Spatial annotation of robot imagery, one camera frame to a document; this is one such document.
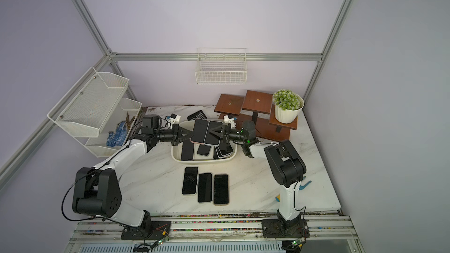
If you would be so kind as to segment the white ribbed plant pot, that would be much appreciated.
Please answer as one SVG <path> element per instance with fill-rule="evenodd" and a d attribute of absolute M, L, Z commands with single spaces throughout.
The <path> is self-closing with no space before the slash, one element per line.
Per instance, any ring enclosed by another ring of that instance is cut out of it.
<path fill-rule="evenodd" d="M 296 111 L 282 110 L 275 105 L 275 119 L 282 124 L 290 124 L 296 119 L 302 109 Z"/>

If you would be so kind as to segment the white plastic storage box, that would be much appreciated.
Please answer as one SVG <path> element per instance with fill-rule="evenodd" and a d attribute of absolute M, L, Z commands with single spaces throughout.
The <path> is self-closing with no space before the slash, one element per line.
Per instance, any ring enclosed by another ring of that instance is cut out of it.
<path fill-rule="evenodd" d="M 177 146 L 171 147 L 171 157 L 174 161 L 181 163 L 181 164 L 187 164 L 187 165 L 193 165 L 193 164 L 215 164 L 215 163 L 221 163 L 221 162 L 227 162 L 232 160 L 236 154 L 237 154 L 237 145 L 230 142 L 231 147 L 233 148 L 233 152 L 225 158 L 214 158 L 214 147 L 211 147 L 210 152 L 207 156 L 205 155 L 199 155 L 197 154 L 199 144 L 194 144 L 194 151 L 193 151 L 193 159 L 192 160 L 181 160 L 182 155 L 182 144 L 179 144 Z"/>

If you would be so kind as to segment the black phone in box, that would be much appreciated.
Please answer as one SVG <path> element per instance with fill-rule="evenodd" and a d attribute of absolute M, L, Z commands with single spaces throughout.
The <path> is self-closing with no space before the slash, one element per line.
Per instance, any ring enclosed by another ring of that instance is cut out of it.
<path fill-rule="evenodd" d="M 210 154 L 211 146 L 208 145 L 199 145 L 197 154 L 201 156 L 208 156 Z"/>

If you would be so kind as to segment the black phone placed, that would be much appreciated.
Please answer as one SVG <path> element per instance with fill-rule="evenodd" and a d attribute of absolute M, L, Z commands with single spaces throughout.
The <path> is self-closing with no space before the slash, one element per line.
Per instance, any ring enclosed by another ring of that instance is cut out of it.
<path fill-rule="evenodd" d="M 198 177 L 198 203 L 211 202 L 212 199 L 212 174 L 201 173 Z"/>
<path fill-rule="evenodd" d="M 183 195 L 193 195 L 197 192 L 198 185 L 198 171 L 196 166 L 190 166 L 185 168 L 184 181 L 182 185 Z"/>
<path fill-rule="evenodd" d="M 227 174 L 216 174 L 214 176 L 213 204 L 229 204 L 229 176 Z"/>

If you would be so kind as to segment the green artificial plant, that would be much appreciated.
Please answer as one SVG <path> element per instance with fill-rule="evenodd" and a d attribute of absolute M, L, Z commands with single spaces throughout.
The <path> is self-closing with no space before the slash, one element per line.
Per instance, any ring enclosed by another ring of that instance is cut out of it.
<path fill-rule="evenodd" d="M 304 100 L 291 90 L 282 89 L 273 94 L 273 102 L 282 110 L 300 110 L 304 106 Z"/>

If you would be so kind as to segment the brown wooden tiered stand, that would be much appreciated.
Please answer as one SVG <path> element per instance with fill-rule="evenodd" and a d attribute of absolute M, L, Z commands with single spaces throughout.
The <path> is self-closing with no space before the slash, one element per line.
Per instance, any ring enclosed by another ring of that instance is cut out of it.
<path fill-rule="evenodd" d="M 255 123 L 256 136 L 272 141 L 290 138 L 292 130 L 298 128 L 298 119 L 283 124 L 275 118 L 273 95 L 248 90 L 245 96 L 221 94 L 214 108 L 220 117 L 232 115 L 237 118 L 237 129 L 242 128 L 245 121 Z"/>

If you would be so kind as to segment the white mesh upper shelf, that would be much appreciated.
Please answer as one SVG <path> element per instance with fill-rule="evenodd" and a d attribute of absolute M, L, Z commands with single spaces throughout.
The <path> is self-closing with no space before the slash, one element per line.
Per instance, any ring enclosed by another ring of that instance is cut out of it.
<path fill-rule="evenodd" d="M 128 89 L 129 79 L 90 68 L 48 112 L 74 138 L 97 138 Z"/>

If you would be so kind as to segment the blue yellow toy fork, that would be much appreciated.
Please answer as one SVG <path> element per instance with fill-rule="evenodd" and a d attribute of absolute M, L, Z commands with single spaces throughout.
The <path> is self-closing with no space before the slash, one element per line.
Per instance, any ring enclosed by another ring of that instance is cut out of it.
<path fill-rule="evenodd" d="M 308 187 L 308 185 L 310 185 L 312 183 L 312 181 L 311 180 L 309 180 L 307 183 L 305 183 L 304 185 L 302 185 L 302 184 L 300 184 L 300 185 L 298 185 L 298 190 L 304 190 L 306 187 Z M 281 195 L 279 194 L 279 195 L 277 195 L 276 197 L 275 197 L 275 201 L 276 202 L 280 202 L 281 201 Z"/>

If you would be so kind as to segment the light blue case phone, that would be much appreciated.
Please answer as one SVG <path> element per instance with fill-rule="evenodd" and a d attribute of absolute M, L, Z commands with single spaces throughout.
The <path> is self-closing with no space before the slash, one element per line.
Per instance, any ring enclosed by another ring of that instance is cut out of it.
<path fill-rule="evenodd" d="M 221 141 L 220 133 L 222 125 L 223 123 L 221 121 L 209 121 L 204 140 L 205 145 L 219 146 Z"/>

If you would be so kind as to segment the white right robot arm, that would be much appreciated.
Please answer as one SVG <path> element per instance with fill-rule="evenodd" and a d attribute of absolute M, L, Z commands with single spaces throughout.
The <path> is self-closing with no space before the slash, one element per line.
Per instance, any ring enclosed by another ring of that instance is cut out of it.
<path fill-rule="evenodd" d="M 302 209 L 296 206 L 296 190 L 307 167 L 289 139 L 264 144 L 257 138 L 252 121 L 244 121 L 240 130 L 232 128 L 231 124 L 209 128 L 206 135 L 218 137 L 223 143 L 240 145 L 249 158 L 265 159 L 273 178 L 281 186 L 278 220 L 286 227 L 300 223 Z"/>

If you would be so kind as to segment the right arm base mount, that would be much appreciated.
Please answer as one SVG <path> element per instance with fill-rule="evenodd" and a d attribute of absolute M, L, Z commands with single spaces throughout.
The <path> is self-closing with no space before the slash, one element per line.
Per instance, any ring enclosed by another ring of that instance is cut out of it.
<path fill-rule="evenodd" d="M 292 220 L 285 220 L 282 215 L 277 219 L 261 221 L 264 238 L 309 238 L 310 232 L 306 219 L 301 214 Z"/>

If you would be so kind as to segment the blue case phone large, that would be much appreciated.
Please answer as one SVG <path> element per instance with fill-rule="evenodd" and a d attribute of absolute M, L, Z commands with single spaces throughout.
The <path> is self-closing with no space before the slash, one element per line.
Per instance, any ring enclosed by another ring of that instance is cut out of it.
<path fill-rule="evenodd" d="M 221 143 L 214 148 L 213 159 L 226 159 L 229 158 L 234 152 L 233 147 L 230 144 Z"/>

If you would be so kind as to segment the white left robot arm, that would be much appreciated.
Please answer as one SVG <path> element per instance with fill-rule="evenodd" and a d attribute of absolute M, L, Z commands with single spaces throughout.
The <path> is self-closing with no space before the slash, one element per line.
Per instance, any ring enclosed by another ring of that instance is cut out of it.
<path fill-rule="evenodd" d="M 145 116 L 137 133 L 119 151 L 94 167 L 83 167 L 76 173 L 72 210 L 91 219 L 109 219 L 127 227 L 150 231 L 150 213 L 123 202 L 119 179 L 137 159 L 160 142 L 176 146 L 189 140 L 191 135 L 191 130 L 178 124 L 163 129 L 158 115 Z"/>

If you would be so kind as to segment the pink case phone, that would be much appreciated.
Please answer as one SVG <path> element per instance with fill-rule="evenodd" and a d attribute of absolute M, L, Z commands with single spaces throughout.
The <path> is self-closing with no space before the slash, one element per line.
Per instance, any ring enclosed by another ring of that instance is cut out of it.
<path fill-rule="evenodd" d="M 191 141 L 196 144 L 204 144 L 209 121 L 206 119 L 195 119 Z"/>

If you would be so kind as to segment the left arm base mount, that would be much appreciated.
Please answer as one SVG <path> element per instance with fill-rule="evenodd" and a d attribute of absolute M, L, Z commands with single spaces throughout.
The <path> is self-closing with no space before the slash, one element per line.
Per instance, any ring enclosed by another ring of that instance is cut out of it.
<path fill-rule="evenodd" d="M 145 213 L 140 226 L 124 227 L 121 240 L 161 240 L 169 234 L 171 224 L 171 221 L 153 220 Z"/>

